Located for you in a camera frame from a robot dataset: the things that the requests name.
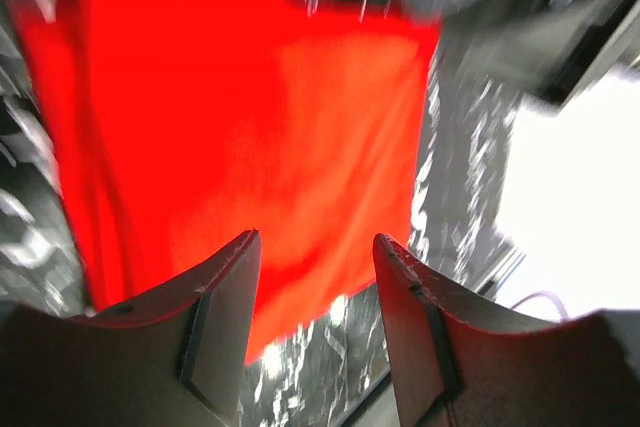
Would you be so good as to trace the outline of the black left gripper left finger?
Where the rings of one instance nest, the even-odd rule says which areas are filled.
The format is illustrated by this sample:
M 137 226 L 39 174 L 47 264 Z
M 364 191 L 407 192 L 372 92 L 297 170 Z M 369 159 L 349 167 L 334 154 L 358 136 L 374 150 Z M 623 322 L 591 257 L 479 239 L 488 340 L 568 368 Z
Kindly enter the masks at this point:
M 94 316 L 1 304 L 5 426 L 230 426 L 261 263 L 249 230 Z

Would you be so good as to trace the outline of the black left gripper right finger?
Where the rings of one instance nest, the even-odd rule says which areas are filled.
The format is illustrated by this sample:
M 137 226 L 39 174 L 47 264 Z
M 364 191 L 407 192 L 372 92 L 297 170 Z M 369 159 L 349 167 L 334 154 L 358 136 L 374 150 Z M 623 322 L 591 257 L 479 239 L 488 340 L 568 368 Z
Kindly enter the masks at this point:
M 404 426 L 635 426 L 639 315 L 553 323 L 432 270 L 389 236 L 373 260 Z

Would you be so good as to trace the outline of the red t-shirt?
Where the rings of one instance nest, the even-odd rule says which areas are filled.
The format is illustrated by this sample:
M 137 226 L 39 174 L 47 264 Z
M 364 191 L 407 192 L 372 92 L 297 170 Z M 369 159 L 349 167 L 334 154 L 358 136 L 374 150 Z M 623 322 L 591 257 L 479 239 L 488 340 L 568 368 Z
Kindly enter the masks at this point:
M 249 360 L 375 279 L 410 230 L 437 23 L 353 1 L 10 0 L 90 298 L 263 242 Z

